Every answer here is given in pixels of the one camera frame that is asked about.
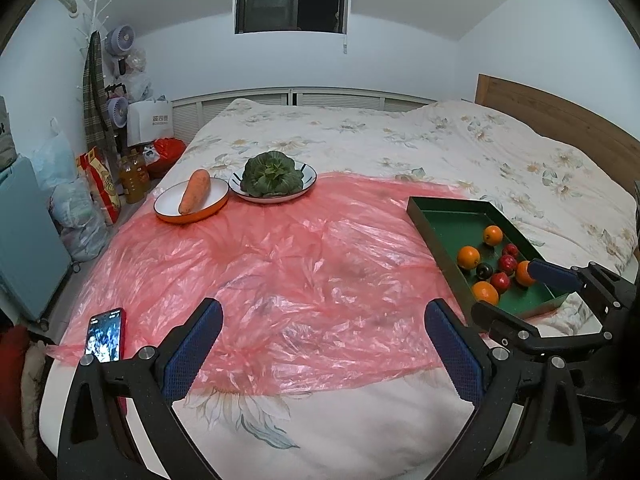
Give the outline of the light blue suitcase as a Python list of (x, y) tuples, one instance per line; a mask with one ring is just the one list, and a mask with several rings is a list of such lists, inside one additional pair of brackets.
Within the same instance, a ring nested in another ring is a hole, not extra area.
[(71, 265), (32, 163), (19, 157), (1, 174), (1, 289), (38, 322)]

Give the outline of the small orange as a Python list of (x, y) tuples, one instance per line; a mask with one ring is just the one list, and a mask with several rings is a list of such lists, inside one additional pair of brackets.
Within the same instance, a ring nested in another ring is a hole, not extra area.
[(515, 270), (515, 279), (523, 287), (532, 287), (536, 280), (529, 274), (529, 260), (521, 261)]

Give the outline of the yellow red rice bag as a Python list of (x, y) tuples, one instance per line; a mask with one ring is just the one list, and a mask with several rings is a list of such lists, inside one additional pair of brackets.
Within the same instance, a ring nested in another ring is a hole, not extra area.
[(108, 226), (114, 226), (120, 214), (120, 200), (116, 192), (111, 171), (96, 148), (76, 158), (79, 173), (86, 178), (90, 194), (102, 211)]

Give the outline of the upper purple fan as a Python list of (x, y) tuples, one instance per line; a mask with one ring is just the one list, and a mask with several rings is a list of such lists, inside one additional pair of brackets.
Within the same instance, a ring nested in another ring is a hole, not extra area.
[(126, 24), (110, 30), (105, 38), (105, 50), (114, 58), (126, 56), (134, 46), (136, 34), (134, 29)]

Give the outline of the pink plastic sheet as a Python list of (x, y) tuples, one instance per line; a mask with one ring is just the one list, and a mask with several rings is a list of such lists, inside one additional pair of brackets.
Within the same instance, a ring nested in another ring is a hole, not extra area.
[(50, 355), (76, 365), (90, 318), (125, 312), (124, 356), (156, 346), (205, 298), (224, 326), (196, 385), (249, 396), (359, 388), (439, 367), (426, 304), (452, 299), (407, 214), (411, 196), (462, 188), (322, 174), (298, 200), (232, 198), (184, 226), (151, 203), (117, 231)]

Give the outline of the plaid scarf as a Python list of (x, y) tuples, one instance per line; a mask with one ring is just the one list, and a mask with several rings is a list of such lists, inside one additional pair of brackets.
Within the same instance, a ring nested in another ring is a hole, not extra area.
[(118, 154), (111, 119), (107, 113), (102, 61), (91, 83), (88, 110), (84, 110), (84, 128), (87, 148), (96, 148), (106, 161), (112, 178), (118, 180)]

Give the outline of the floral bed quilt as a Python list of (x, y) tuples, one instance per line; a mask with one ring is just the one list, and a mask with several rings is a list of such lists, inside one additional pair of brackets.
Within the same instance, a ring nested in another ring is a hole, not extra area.
[(58, 446), (89, 318), (125, 312), (125, 356), (216, 298), (224, 330), (176, 412), (227, 479), (386, 479), (434, 466), (471, 414), (423, 313), (451, 295), (407, 214), (412, 196), (484, 200), (563, 266), (626, 268), (634, 199), (577, 148), (467, 102), (407, 113), (238, 99), (205, 125), (160, 188), (221, 179), (275, 150), (318, 170), (292, 202), (232, 197), (188, 226), (151, 203), (116, 233), (74, 304), (44, 388)]

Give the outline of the large front orange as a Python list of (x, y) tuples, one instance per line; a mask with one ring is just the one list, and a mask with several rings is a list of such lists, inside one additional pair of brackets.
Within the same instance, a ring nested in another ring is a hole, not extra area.
[(472, 285), (471, 292), (476, 301), (485, 301), (495, 307), (498, 306), (500, 295), (490, 283), (486, 281), (476, 282)]

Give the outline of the clear plastic bags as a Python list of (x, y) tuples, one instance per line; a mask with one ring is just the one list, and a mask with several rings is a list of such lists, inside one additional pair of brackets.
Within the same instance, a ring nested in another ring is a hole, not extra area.
[(73, 262), (90, 261), (107, 243), (107, 225), (58, 120), (52, 117), (49, 126), (50, 136), (32, 153), (30, 161), (70, 258)]

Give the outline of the smartphone red case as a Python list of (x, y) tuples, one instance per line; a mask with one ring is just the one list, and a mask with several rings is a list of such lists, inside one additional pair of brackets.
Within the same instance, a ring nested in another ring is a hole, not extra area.
[(121, 308), (93, 315), (88, 323), (85, 354), (99, 362), (116, 362), (124, 350), (125, 312)]

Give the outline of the white blue patterned plate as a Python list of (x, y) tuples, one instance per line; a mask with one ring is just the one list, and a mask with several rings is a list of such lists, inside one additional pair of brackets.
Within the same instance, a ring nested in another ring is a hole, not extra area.
[(228, 185), (242, 200), (271, 205), (302, 197), (317, 179), (317, 171), (308, 164), (269, 156), (262, 162), (247, 162), (241, 172), (232, 174)]

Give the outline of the small dark red apple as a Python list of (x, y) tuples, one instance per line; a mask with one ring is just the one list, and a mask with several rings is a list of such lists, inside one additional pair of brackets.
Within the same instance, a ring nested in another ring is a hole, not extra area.
[(509, 244), (506, 244), (506, 246), (504, 246), (502, 248), (502, 254), (504, 256), (508, 255), (508, 256), (513, 257), (513, 258), (518, 258), (518, 255), (520, 254), (520, 251), (518, 250), (518, 248), (514, 244), (509, 243)]

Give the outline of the white coat rack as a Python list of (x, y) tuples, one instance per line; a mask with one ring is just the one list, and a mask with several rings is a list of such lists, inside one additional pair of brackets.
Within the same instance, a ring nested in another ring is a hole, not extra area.
[(81, 84), (77, 87), (80, 91), (80, 98), (77, 101), (82, 104), (83, 110), (88, 110), (91, 83), (98, 71), (98, 63), (102, 61), (102, 47), (98, 45), (98, 41), (103, 41), (102, 32), (108, 20), (106, 10), (111, 3), (111, 0), (90, 0), (88, 10), (80, 14), (81, 23), (77, 31), (80, 33), (81, 40), (78, 40), (77, 44), (79, 53), (84, 59), (84, 67)]

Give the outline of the green leafy vegetable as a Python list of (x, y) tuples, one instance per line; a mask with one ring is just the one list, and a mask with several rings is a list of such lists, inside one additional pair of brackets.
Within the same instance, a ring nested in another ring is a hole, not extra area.
[(241, 190), (249, 196), (279, 197), (303, 189), (303, 173), (291, 157), (278, 151), (260, 153), (250, 158), (243, 170)]

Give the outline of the white radiator cover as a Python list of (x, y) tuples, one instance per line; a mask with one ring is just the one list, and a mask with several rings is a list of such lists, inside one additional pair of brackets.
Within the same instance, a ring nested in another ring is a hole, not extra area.
[(422, 96), (354, 88), (274, 87), (215, 92), (172, 102), (174, 137), (189, 144), (198, 130), (236, 99), (262, 105), (349, 107), (384, 112), (408, 112), (434, 102)]

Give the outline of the lower purple fan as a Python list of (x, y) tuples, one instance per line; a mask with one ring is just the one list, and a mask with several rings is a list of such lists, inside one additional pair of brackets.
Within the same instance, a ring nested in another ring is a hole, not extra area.
[(126, 127), (128, 101), (124, 96), (115, 96), (107, 100), (107, 113), (115, 129)]

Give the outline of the dark purple plum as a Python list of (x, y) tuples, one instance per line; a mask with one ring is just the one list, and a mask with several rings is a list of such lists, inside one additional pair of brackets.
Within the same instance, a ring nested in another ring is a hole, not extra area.
[(493, 275), (494, 275), (494, 268), (489, 263), (480, 262), (475, 268), (475, 277), (477, 281), (488, 282)]

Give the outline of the purple fan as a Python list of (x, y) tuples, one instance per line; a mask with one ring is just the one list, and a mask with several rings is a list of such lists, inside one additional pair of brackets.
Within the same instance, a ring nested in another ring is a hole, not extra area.
[(110, 30), (105, 38), (105, 50), (114, 58), (126, 56), (134, 46), (136, 34), (134, 29), (126, 24)]
[(107, 113), (115, 129), (126, 127), (128, 101), (124, 96), (115, 96), (107, 100)]

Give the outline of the white paper bag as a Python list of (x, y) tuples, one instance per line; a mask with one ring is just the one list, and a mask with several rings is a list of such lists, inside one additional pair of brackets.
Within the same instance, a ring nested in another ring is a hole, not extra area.
[(128, 106), (128, 146), (148, 144), (157, 139), (172, 138), (173, 136), (171, 102), (140, 101)]

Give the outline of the carrot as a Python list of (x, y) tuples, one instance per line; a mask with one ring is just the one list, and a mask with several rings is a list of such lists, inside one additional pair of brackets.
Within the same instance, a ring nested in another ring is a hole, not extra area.
[(191, 174), (184, 190), (178, 213), (182, 216), (193, 214), (202, 208), (210, 190), (210, 175), (205, 169), (199, 169)]

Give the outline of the cooking oil bottle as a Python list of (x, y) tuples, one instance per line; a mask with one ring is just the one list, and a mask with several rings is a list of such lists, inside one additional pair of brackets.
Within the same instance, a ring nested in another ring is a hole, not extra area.
[(119, 162), (119, 181), (127, 204), (135, 204), (145, 198), (150, 188), (150, 179), (139, 155), (122, 155)]

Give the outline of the green shallow tray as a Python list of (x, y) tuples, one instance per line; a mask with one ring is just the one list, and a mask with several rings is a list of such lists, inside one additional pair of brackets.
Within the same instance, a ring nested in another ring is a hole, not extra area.
[(507, 244), (518, 248), (516, 258), (520, 261), (541, 257), (537, 248), (502, 212), (482, 200), (411, 196), (407, 214), (446, 278), (469, 325), (473, 324), (471, 309), (475, 302), (472, 286), (480, 274), (460, 268), (457, 263), (460, 249), (466, 246), (476, 249), (480, 264), (494, 271), (499, 270), (498, 261)]

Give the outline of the wooden headboard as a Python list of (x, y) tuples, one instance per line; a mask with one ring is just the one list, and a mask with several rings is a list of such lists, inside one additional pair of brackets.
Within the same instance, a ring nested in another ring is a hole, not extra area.
[(639, 141), (600, 115), (554, 94), (477, 76), (475, 103), (503, 112), (546, 138), (574, 146), (629, 193), (639, 181)]

